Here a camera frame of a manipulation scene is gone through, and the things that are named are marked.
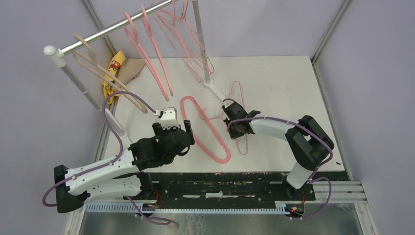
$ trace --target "white table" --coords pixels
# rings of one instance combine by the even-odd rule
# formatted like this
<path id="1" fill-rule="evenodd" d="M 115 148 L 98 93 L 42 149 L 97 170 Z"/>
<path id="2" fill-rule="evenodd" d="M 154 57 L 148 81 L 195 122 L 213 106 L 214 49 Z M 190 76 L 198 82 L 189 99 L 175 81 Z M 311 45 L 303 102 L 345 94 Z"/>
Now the white table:
<path id="1" fill-rule="evenodd" d="M 174 96 L 166 102 L 147 67 L 128 87 L 139 95 L 154 109 L 176 107 L 178 119 L 183 127 L 180 111 L 180 100 L 193 96 L 208 117 L 216 116 L 221 111 L 221 102 L 203 84 L 197 83 L 183 61 L 179 58 L 165 59 Z M 299 119 L 311 115 L 335 142 L 323 98 L 314 75 L 308 56 L 261 56 L 261 57 L 218 57 L 211 58 L 216 69 L 211 76 L 216 87 L 227 95 L 234 80 L 242 83 L 245 94 L 247 112 L 258 110 L 261 113 L 287 119 Z M 160 75 L 163 75 L 160 63 L 153 59 Z M 239 96 L 233 96 L 238 102 Z M 186 115 L 190 119 L 193 132 L 200 138 L 211 152 L 225 158 L 225 152 L 209 131 L 205 123 L 199 119 L 194 105 L 188 100 L 185 103 Z M 154 136 L 151 125 L 158 119 L 149 112 L 143 114 L 127 99 L 121 97 L 115 111 L 115 117 L 123 128 L 130 133 L 135 142 L 140 138 Z M 177 156 L 170 165 L 147 169 L 147 172 L 286 172 L 291 171 L 296 162 L 287 142 L 269 136 L 249 135 L 249 152 L 246 156 L 239 154 L 235 140 L 231 140 L 221 120 L 213 120 L 222 139 L 231 150 L 231 160 L 226 164 L 218 164 L 206 155 L 197 145 L 191 147 L 185 156 Z M 240 146 L 244 151 L 244 140 Z M 344 171 L 337 143 L 333 160 L 324 165 L 320 171 Z M 111 134 L 104 153 L 104 158 L 114 156 L 119 145 Z"/>

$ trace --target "metal rod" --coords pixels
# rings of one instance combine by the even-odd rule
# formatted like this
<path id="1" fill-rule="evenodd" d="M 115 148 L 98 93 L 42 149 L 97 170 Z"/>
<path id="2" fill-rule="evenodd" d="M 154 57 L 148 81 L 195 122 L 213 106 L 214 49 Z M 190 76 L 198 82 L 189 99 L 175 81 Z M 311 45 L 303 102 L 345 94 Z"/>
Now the metal rod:
<path id="1" fill-rule="evenodd" d="M 170 5 L 172 3 L 172 1 L 178 1 L 178 0 L 165 0 L 165 1 L 161 1 L 161 2 L 156 3 L 156 4 L 154 4 L 154 5 L 150 6 L 150 7 L 147 7 L 145 9 L 145 13 L 147 15 L 150 15 L 151 13 L 153 13 L 153 12 L 155 12 L 157 10 L 160 10 L 160 9 L 162 9 L 162 8 Z M 135 13 L 134 15 L 132 15 L 131 16 L 131 19 L 133 21 L 136 21 L 136 20 L 141 19 L 143 17 L 144 17 L 143 12 L 140 11 L 140 12 Z M 124 26 L 127 26 L 128 24 L 129 24 L 128 20 L 126 20 L 126 19 L 125 20 L 121 20 L 121 21 L 119 21 L 119 22 L 117 22 L 117 23 L 115 23 L 115 24 L 113 24 L 113 25 L 111 25 L 111 26 L 109 26 L 109 27 L 107 27 L 107 28 L 105 28 L 105 29 L 97 32 L 97 33 L 94 33 L 94 34 L 92 34 L 92 35 L 84 38 L 84 40 L 87 43 L 93 42 L 93 41 L 97 40 L 98 38 L 101 38 L 101 37 L 103 37 L 103 36 L 105 36 L 105 35 L 107 35 L 107 34 L 109 34 L 111 32 L 116 31 L 117 29 L 120 29 L 120 28 L 122 28 Z M 76 43 L 74 43 L 72 45 L 69 45 L 67 47 L 64 47 L 63 49 L 61 49 L 61 52 L 64 55 L 67 55 L 67 54 L 69 54 L 69 53 L 71 53 L 71 52 L 73 52 L 73 51 L 75 51 L 75 50 L 77 50 L 77 49 L 79 49 L 79 48 L 81 48 L 83 46 L 84 45 L 82 44 L 82 42 L 76 42 Z"/>
<path id="2" fill-rule="evenodd" d="M 199 2 L 197 0 L 192 0 L 193 3 L 193 11 L 195 14 L 195 21 L 196 21 L 196 28 L 197 28 L 197 36 L 199 38 L 200 42 L 200 52 L 202 53 L 202 61 L 203 64 L 206 66 L 204 67 L 205 72 L 205 84 L 211 83 L 209 71 L 205 68 L 208 67 L 208 57 L 206 56 L 206 46 L 205 46 L 205 40 L 203 38 L 203 31 L 202 31 L 202 21 L 200 19 L 200 11 L 199 11 Z"/>
<path id="3" fill-rule="evenodd" d="M 336 14 L 330 22 L 330 25 L 328 26 L 319 43 L 317 44 L 317 47 L 314 50 L 313 55 L 311 56 L 311 63 L 315 64 L 320 59 L 324 48 L 327 46 L 329 39 L 331 38 L 333 32 L 336 30 L 337 26 L 339 25 L 340 21 L 345 15 L 345 12 L 349 9 L 352 1 L 353 0 L 344 0 L 342 2 L 342 5 L 337 10 Z"/>
<path id="4" fill-rule="evenodd" d="M 89 100 L 89 102 L 95 107 L 96 110 L 101 111 L 101 105 L 95 98 L 89 94 L 88 89 L 85 85 L 79 80 L 78 76 L 69 68 L 68 65 L 61 67 L 62 71 L 70 78 L 70 80 L 76 85 L 76 87 L 84 94 L 84 96 Z"/>
<path id="5" fill-rule="evenodd" d="M 81 0 L 82 4 L 85 7 L 85 10 L 87 11 L 88 15 L 90 16 L 93 24 L 95 25 L 97 30 L 103 30 L 104 25 L 102 24 L 101 20 L 99 19 L 97 13 L 95 12 L 95 9 L 92 5 L 92 2 L 90 0 Z M 105 45 L 108 47 L 108 50 L 110 50 L 110 53 L 112 56 L 115 56 L 115 48 L 113 43 L 111 42 L 111 39 L 108 37 L 108 35 L 104 36 L 102 38 L 105 42 Z"/>

